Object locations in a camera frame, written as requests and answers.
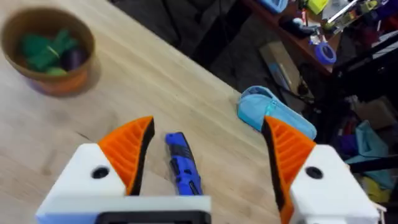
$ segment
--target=orange ridged pad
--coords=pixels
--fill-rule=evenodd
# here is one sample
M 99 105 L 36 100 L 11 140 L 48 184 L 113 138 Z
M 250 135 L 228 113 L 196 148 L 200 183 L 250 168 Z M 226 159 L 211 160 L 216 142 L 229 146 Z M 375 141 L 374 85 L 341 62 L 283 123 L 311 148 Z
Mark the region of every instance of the orange ridged pad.
M 115 129 L 98 142 L 127 195 L 139 195 L 146 150 L 154 134 L 154 118 L 147 116 Z
M 289 197 L 290 186 L 316 144 L 300 131 L 271 116 L 264 117 L 261 132 L 268 145 L 280 219 L 282 224 L 288 224 L 294 210 Z

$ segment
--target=green toy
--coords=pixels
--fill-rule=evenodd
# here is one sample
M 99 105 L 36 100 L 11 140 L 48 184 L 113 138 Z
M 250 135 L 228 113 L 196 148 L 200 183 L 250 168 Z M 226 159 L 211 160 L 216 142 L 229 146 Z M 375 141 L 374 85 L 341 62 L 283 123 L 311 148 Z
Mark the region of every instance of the green toy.
M 46 45 L 45 37 L 39 37 L 28 34 L 22 40 L 22 53 L 27 57 L 27 64 L 37 72 L 45 72 L 49 67 L 58 64 L 64 51 L 78 45 L 77 40 L 71 38 L 66 29 L 60 30 L 55 39 L 46 42 Z
M 64 76 L 67 74 L 67 71 L 60 67 L 50 67 L 46 71 L 47 74 L 53 76 L 53 77 L 59 77 L 59 76 Z
M 22 38 L 22 53 L 26 58 L 32 57 L 50 45 L 50 40 L 36 34 L 26 34 Z

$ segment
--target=colorful toy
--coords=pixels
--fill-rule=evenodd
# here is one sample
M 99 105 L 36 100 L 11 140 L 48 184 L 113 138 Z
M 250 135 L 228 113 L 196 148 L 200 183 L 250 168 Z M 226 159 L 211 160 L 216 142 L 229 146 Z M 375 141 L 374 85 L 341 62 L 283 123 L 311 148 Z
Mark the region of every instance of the colorful toy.
M 47 71 L 45 71 L 47 74 L 51 75 L 51 76 L 63 76 L 66 75 L 67 72 L 60 68 L 60 67 L 50 67 L 49 69 L 47 69 Z
M 22 52 L 25 54 L 26 62 L 29 68 L 37 72 L 45 72 L 49 67 L 54 66 L 59 62 L 64 51 L 71 49 L 78 45 L 77 40 L 69 36 L 69 31 L 61 30 L 55 39 L 51 42 L 46 42 L 45 38 L 40 39 L 37 35 L 28 34 L 22 41 Z
M 70 71 L 82 65 L 87 58 L 87 52 L 83 48 L 74 47 L 62 54 L 60 62 L 63 69 Z

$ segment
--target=workbench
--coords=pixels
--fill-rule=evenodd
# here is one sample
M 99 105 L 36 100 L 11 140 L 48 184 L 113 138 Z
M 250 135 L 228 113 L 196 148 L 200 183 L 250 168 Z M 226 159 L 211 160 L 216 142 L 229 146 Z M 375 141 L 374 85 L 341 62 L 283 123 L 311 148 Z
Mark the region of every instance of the workbench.
M 153 115 L 142 195 L 175 195 L 166 132 L 183 131 L 195 156 L 213 223 L 279 223 L 266 142 L 236 116 L 236 90 L 106 1 L 3 1 L 0 21 L 27 6 L 53 6 L 84 21 L 96 39 L 90 85 L 43 95 L 0 58 L 1 223 L 34 213 L 76 148 Z

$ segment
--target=orange bowl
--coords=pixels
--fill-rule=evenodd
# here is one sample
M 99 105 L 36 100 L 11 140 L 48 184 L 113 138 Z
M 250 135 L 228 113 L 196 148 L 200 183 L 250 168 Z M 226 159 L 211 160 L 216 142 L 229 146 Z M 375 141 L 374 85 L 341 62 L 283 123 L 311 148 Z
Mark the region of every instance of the orange bowl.
M 60 77 L 28 69 L 20 50 L 22 37 L 27 33 L 55 37 L 61 29 L 69 30 L 70 35 L 86 50 L 88 53 L 86 62 Z M 95 51 L 94 36 L 86 24 L 69 12 L 50 7 L 34 7 L 17 11 L 5 22 L 1 38 L 7 61 L 44 93 L 51 95 L 73 93 L 80 90 L 88 80 L 88 70 L 93 62 Z

